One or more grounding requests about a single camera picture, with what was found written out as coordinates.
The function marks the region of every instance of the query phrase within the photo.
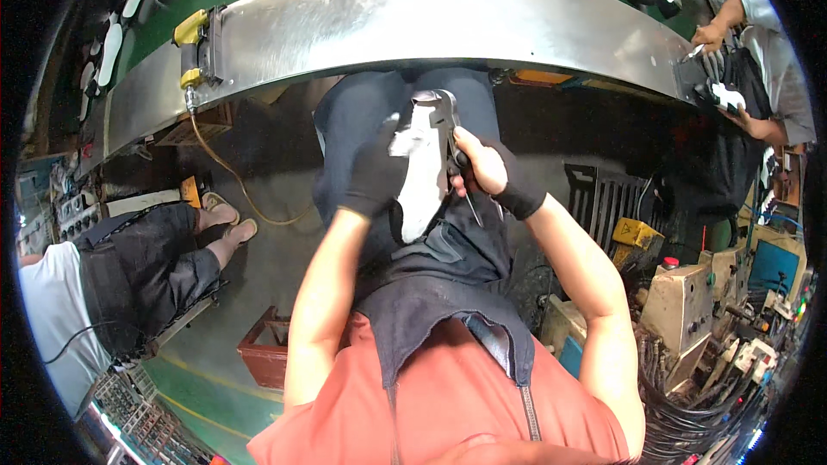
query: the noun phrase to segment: stool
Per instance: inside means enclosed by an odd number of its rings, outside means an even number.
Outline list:
[[[255,322],[250,332],[243,337],[236,350],[260,387],[284,390],[284,371],[287,368],[287,335],[279,336],[277,329],[288,329],[289,316],[278,316],[278,311],[271,305]],[[275,340],[273,344],[258,344],[256,340],[270,329]]]

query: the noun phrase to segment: sandal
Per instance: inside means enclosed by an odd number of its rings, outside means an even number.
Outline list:
[[[233,209],[233,211],[236,212],[236,218],[230,222],[232,226],[237,225],[238,221],[242,218],[242,216],[238,213],[238,209],[236,207],[230,205],[230,203],[227,200],[225,200],[221,197],[221,195],[216,194],[215,192],[208,192],[205,195],[203,195],[203,197],[201,198],[201,205],[203,206],[203,209],[207,212],[214,210],[215,207],[219,205],[229,206],[231,209]]]
[[[243,220],[241,223],[239,223],[238,226],[241,226],[244,223],[252,223],[253,228],[254,228],[253,235],[251,235],[250,238],[247,240],[247,241],[249,241],[250,239],[253,239],[255,237],[255,235],[258,233],[258,222],[256,222],[253,218],[247,218],[246,220]],[[230,233],[230,231],[233,230],[234,228],[235,228],[234,226],[227,227],[227,229],[224,230],[223,237],[226,237]],[[241,243],[238,243],[238,247],[240,248],[240,247],[244,246],[245,244],[247,244],[247,241],[242,241]]]

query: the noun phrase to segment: blue panel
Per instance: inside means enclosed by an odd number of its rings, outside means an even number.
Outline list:
[[[795,253],[788,252],[767,241],[759,241],[755,250],[755,261],[752,263],[752,273],[749,276],[749,285],[776,289],[778,272],[783,272],[787,275],[782,282],[785,286],[784,290],[790,291],[797,269],[798,256]]]
[[[566,336],[563,351],[560,353],[560,364],[571,373],[575,379],[580,378],[580,361],[583,358],[583,347],[572,336]]]

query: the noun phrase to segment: person's hand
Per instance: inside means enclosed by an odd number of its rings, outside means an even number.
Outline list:
[[[503,144],[481,141],[464,128],[454,129],[454,140],[468,155],[472,167],[465,177],[451,179],[460,196],[467,194],[469,188],[473,190],[476,184],[520,221],[540,208],[546,191],[525,176],[516,157]]]
[[[738,105],[738,115],[732,115],[726,110],[721,110],[721,112],[727,119],[737,124],[740,129],[747,132],[747,134],[753,139],[765,140],[776,130],[774,120],[755,119],[747,113],[747,110],[743,108],[743,105]]]
[[[717,51],[724,42],[726,31],[725,28],[721,28],[715,23],[709,24],[706,27],[698,27],[695,31],[695,36],[692,37],[692,45],[697,47],[703,43],[704,48],[702,50],[704,53]]]
[[[399,115],[391,115],[379,128],[376,140],[359,149],[353,162],[351,183],[340,207],[369,220],[387,209],[402,191],[408,174],[408,157],[388,155],[398,123]]]

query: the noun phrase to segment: black glove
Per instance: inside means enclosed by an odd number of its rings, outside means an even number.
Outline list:
[[[398,127],[398,114],[379,128],[373,142],[364,144],[353,162],[351,184],[340,207],[374,218],[385,211],[402,191],[408,175],[408,157],[391,157],[388,146]]]
[[[540,208],[546,199],[546,191],[539,187],[535,181],[529,178],[517,162],[514,154],[502,142],[495,140],[481,139],[482,145],[493,148],[500,154],[505,165],[505,173],[508,181],[505,182],[505,189],[498,195],[492,195],[505,210],[523,221]]]

